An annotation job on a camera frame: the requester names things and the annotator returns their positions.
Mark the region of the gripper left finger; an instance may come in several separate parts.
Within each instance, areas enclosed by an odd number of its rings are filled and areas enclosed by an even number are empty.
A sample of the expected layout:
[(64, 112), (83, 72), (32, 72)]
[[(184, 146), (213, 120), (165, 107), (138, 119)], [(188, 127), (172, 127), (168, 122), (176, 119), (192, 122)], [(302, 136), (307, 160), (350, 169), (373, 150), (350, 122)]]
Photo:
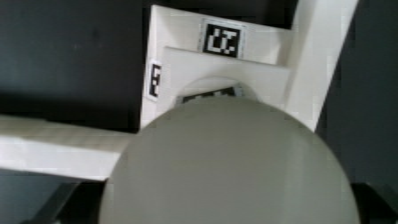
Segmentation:
[(97, 224), (101, 183), (62, 183), (44, 205), (19, 224)]

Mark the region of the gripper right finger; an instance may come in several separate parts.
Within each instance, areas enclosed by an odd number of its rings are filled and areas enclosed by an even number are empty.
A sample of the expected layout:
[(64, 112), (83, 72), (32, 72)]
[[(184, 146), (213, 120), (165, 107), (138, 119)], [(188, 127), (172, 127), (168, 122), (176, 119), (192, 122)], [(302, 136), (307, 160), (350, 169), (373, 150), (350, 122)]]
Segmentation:
[(360, 224), (398, 224), (398, 193), (387, 185), (351, 184)]

